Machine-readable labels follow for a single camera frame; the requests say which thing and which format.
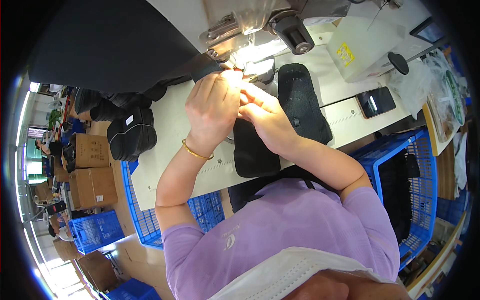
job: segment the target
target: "white table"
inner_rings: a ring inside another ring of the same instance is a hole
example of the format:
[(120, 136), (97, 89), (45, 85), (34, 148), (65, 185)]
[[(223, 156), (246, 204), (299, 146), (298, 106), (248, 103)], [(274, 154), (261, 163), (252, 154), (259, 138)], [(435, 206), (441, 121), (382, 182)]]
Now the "white table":
[[(328, 33), (321, 35), (325, 38), (331, 36)], [(305, 55), (296, 56), (288, 53), (276, 57), (276, 67), (298, 62), (304, 64), (311, 72), (322, 113), (333, 134), (333, 140), (328, 146), (341, 147), (409, 115), (399, 97), (392, 93), (395, 109), (368, 120), (364, 119), (354, 96), (378, 88), (379, 83), (385, 86), (385, 77), (371, 78), (359, 83), (345, 83), (326, 51), (327, 41), (322, 42), (323, 45), (314, 47)], [(193, 85), (193, 81), (189, 81), (170, 86), (163, 98), (151, 106), (157, 143), (152, 150), (140, 155), (139, 165), (132, 174), (132, 183), (141, 210), (155, 206), (158, 180), (190, 130), (184, 105)], [(215, 149), (215, 158), (207, 161), (198, 173), (192, 197), (250, 180), (236, 173), (233, 150), (234, 145), (227, 142), (222, 142)], [(292, 165), (282, 158), (280, 163), (282, 168)]]

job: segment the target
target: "gold bangle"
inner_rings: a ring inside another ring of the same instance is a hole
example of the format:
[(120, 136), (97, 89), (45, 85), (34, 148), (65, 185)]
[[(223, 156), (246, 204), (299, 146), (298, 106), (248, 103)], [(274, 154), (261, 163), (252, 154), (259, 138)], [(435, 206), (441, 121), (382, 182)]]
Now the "gold bangle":
[(181, 143), (183, 144), (183, 147), (185, 148), (185, 150), (188, 151), (188, 153), (193, 154), (193, 155), (195, 155), (196, 157), (201, 158), (201, 159), (205, 159), (205, 160), (210, 160), (210, 159), (213, 158), (214, 153), (212, 153), (212, 156), (210, 156), (210, 157), (203, 157), (203, 156), (201, 156), (201, 155), (196, 154), (194, 151), (190, 150), (190, 148), (187, 146), (187, 144), (185, 144), (185, 140), (186, 140), (186, 139), (183, 139), (183, 140), (181, 141)]

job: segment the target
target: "floor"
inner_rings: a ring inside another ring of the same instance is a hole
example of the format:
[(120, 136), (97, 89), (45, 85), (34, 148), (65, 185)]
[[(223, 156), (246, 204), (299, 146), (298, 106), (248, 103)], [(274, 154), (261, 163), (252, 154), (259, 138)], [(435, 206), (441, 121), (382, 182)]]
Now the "floor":
[[(94, 135), (107, 135), (109, 121), (92, 122), (87, 133)], [(374, 140), (373, 134), (341, 147), (339, 150), (350, 153)], [(115, 210), (123, 233), (126, 238), (102, 248), (103, 251), (112, 251), (120, 269), (125, 274), (125, 279), (136, 278), (155, 288), (162, 300), (173, 300), (172, 292), (167, 283), (165, 257), (162, 250), (145, 247), (140, 244), (130, 217), (127, 200), (123, 188), (120, 162), (112, 158), (110, 165), (113, 168), (115, 186), (117, 189), (118, 203), (112, 205)], [(233, 215), (227, 189), (220, 191), (225, 218)]]

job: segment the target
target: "face mask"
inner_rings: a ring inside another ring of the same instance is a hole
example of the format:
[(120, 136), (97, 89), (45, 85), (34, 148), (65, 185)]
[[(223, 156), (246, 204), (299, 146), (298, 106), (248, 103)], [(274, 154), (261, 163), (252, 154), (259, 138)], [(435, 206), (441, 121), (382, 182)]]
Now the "face mask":
[(289, 247), (235, 278), (210, 299), (280, 300), (314, 274), (326, 269), (375, 282), (395, 283), (352, 258), (321, 250)]

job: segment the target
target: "phone screen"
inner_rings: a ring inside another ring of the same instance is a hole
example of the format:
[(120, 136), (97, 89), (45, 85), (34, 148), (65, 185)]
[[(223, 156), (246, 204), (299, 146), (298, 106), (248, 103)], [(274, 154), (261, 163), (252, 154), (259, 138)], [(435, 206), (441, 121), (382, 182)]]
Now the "phone screen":
[(357, 100), (366, 118), (374, 117), (396, 107), (392, 94), (386, 86), (357, 94)]

